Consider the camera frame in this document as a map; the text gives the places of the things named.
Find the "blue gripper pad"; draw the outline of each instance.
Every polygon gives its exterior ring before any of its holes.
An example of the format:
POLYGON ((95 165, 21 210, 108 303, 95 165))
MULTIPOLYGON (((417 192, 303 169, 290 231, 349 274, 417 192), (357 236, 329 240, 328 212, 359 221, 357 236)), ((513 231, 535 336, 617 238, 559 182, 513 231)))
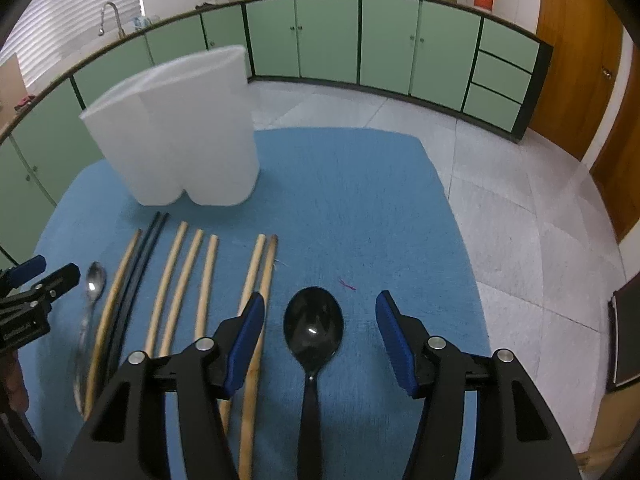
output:
POLYGON ((241 316, 242 328, 226 359, 226 377, 222 385, 225 393, 231 397, 244 383, 244 376, 249 368, 251 357, 264 322, 264 300, 260 294, 254 293, 241 316))
POLYGON ((411 397, 418 393, 415 378, 415 357, 411 352, 398 323, 401 316, 388 290, 383 290, 376 298, 376 321, 385 343, 386 354, 396 374, 398 385, 411 397))
POLYGON ((7 271, 9 274, 9 286, 11 286, 11 288, 20 288, 38 274, 42 274, 46 268, 47 261, 44 259, 44 256, 38 254, 23 264, 7 271))

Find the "human hand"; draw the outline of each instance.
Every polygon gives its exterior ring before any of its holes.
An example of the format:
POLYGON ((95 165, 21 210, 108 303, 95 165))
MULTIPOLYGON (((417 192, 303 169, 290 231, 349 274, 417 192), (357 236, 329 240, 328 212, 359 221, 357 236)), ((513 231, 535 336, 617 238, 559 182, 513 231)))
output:
POLYGON ((9 406, 14 412, 24 413, 29 407, 29 396, 24 386, 22 368, 18 362, 18 352, 11 352, 0 358, 0 383, 9 398, 9 406))

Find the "red thread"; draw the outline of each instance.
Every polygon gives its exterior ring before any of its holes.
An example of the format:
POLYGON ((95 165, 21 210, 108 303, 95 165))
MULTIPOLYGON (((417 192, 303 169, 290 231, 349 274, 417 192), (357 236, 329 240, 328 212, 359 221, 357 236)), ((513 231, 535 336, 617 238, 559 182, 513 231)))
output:
POLYGON ((344 280, 342 278, 338 278, 340 280, 340 284, 342 286, 345 286, 347 288, 350 288, 351 290, 358 290, 357 288, 355 288, 354 286, 349 285, 349 283, 345 283, 344 280))

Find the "black spoon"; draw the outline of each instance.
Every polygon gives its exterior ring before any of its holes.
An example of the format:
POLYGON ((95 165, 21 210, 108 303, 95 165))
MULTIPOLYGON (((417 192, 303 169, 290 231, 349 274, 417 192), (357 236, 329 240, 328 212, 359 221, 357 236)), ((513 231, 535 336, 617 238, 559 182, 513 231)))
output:
POLYGON ((298 437, 298 480, 322 478, 316 376, 340 346, 343 332, 340 305, 324 288, 303 288, 289 301, 284 313, 284 337, 305 371, 305 395, 298 437))

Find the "window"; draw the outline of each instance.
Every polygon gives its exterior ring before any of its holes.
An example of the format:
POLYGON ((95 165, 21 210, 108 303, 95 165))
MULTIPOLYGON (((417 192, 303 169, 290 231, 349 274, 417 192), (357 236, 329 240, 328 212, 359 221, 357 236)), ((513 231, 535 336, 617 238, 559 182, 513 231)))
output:
MULTIPOLYGON (((106 1, 116 4, 122 23, 141 13, 140 0, 32 0, 0 51, 0 64, 17 53, 24 84, 31 85, 97 37, 100 9, 106 1)), ((104 30, 115 27, 113 9, 108 7, 104 30)))

